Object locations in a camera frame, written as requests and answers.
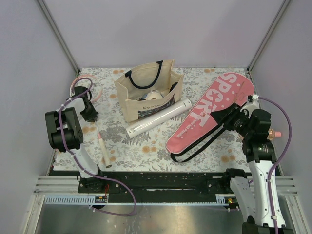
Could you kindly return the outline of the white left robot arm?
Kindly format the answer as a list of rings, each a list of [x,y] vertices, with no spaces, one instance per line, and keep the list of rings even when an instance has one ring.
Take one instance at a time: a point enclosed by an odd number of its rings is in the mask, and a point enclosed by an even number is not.
[[[91,103],[91,92],[84,86],[74,88],[74,95],[58,110],[45,113],[49,144],[59,152],[68,152],[80,173],[80,193],[100,193],[106,181],[101,178],[99,166],[83,146],[83,130],[79,117],[95,122],[98,112]]]

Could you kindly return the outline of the pink badminton racket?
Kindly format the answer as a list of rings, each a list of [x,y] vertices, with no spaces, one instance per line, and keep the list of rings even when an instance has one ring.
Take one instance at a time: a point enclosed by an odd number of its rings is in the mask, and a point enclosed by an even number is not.
[[[95,76],[93,75],[82,75],[82,76],[78,76],[77,78],[74,79],[74,81],[72,82],[71,86],[70,86],[70,91],[69,91],[69,94],[70,96],[73,95],[74,93],[74,87],[75,85],[80,81],[80,80],[83,80],[83,79],[97,79]],[[99,100],[99,98],[101,97],[102,93],[103,93],[103,88],[102,88],[102,85],[101,83],[99,83],[100,86],[101,86],[101,91],[99,93],[99,95],[95,98],[95,99],[92,99],[90,98],[90,102],[91,103],[94,103],[96,102],[97,100]],[[101,148],[101,151],[102,151],[102,159],[104,160],[104,164],[105,164],[105,167],[106,168],[111,168],[112,167],[112,164],[110,163],[110,159],[108,157],[108,153],[107,153],[107,149],[106,149],[106,146],[105,146],[105,142],[102,138],[102,135],[100,133],[100,130],[98,129],[98,125],[97,125],[97,121],[95,121],[95,127],[97,129],[97,137],[98,137],[98,141],[99,141],[99,145],[100,145],[100,148]]]

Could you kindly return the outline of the white tape roll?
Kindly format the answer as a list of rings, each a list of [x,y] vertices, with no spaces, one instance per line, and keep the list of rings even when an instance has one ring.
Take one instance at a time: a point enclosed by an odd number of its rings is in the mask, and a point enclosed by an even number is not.
[[[146,94],[146,97],[145,97],[146,100],[158,100],[161,98],[163,98],[163,95],[158,90],[151,90],[150,92]]]

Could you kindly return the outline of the beige canvas tote bag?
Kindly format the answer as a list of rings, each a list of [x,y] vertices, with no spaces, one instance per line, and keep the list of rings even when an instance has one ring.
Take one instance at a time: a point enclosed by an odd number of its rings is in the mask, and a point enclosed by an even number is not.
[[[172,70],[174,60],[161,60],[132,68],[114,81],[125,120],[130,123],[155,114],[182,97],[183,74]],[[146,100],[146,94],[158,90],[163,98]]]

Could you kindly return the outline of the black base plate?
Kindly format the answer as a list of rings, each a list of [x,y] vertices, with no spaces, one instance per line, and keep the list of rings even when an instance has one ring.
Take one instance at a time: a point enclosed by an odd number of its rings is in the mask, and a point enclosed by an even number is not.
[[[103,172],[111,203],[204,203],[216,194],[232,194],[231,172]]]

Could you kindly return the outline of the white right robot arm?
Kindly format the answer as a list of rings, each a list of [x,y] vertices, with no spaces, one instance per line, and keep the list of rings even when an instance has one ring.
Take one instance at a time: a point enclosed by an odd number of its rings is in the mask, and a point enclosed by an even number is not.
[[[242,137],[242,150],[250,168],[253,187],[244,172],[230,169],[222,180],[223,190],[234,193],[241,209],[244,234],[293,234],[287,228],[279,206],[275,181],[275,149],[268,139],[271,114],[256,108],[244,113],[236,103],[211,113],[224,130],[236,131]]]

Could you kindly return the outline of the pink racket cover bag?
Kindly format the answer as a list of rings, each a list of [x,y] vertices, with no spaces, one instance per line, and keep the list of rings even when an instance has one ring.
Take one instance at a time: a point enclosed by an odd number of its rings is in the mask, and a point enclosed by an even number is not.
[[[242,106],[246,103],[247,97],[253,94],[254,85],[245,76],[234,72],[219,75],[166,142],[171,159],[179,162],[178,157],[209,137],[207,143],[181,162],[188,162],[204,151],[225,131],[211,117],[211,113],[224,110],[233,103]]]

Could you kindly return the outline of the clear bottle pink cap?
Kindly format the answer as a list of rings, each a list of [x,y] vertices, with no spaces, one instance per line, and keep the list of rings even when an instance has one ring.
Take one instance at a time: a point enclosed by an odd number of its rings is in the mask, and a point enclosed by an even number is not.
[[[281,132],[280,131],[275,131],[274,129],[270,128],[268,130],[268,140],[274,140],[275,138],[281,137]]]

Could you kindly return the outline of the white shuttlecock tube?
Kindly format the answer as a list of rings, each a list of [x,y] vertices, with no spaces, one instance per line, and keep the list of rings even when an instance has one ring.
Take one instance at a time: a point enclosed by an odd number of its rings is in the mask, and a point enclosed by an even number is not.
[[[137,121],[126,128],[126,132],[130,139],[149,131],[150,129],[168,121],[169,119],[176,117],[192,107],[191,101],[186,98],[181,100],[172,106],[165,108],[149,117]]]

